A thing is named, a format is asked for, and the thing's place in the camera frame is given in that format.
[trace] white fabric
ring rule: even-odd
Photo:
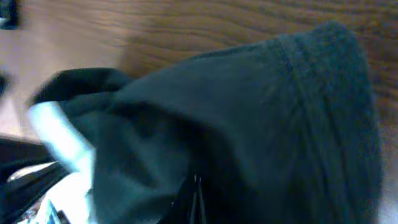
[[[72,172],[80,172],[93,184],[95,148],[69,122],[55,101],[29,109],[30,121],[51,154]]]
[[[0,17],[0,26],[7,22],[8,19]]]
[[[86,177],[79,172],[66,176],[46,193],[32,223],[47,223],[50,207],[46,205],[51,201],[56,211],[62,210],[70,223],[89,224],[91,202],[86,195],[90,188]]]

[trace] wood grain surface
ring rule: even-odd
[[[141,77],[201,52],[303,32],[330,20],[342,22],[367,51],[385,167],[398,174],[396,0],[23,0],[20,4],[23,26],[0,31],[0,60],[17,77],[21,114],[30,94],[58,70],[116,67]]]

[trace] cloth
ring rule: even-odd
[[[98,223],[372,223],[382,173],[367,75],[332,22],[137,80],[63,71],[31,118],[62,164],[93,179]],[[53,120],[37,122],[41,111]],[[58,147],[70,138],[78,151]]]

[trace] black bag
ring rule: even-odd
[[[6,78],[0,76],[0,96],[4,93],[4,90],[6,89],[6,83]]]
[[[19,25],[18,3],[16,0],[0,0],[0,28],[16,29]]]
[[[14,223],[68,172],[54,163],[8,182],[15,171],[54,161],[41,144],[0,139],[0,223]]]

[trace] black strap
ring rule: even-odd
[[[0,139],[0,223],[14,223],[68,172],[58,163],[7,182],[19,169],[54,159],[41,144]]]

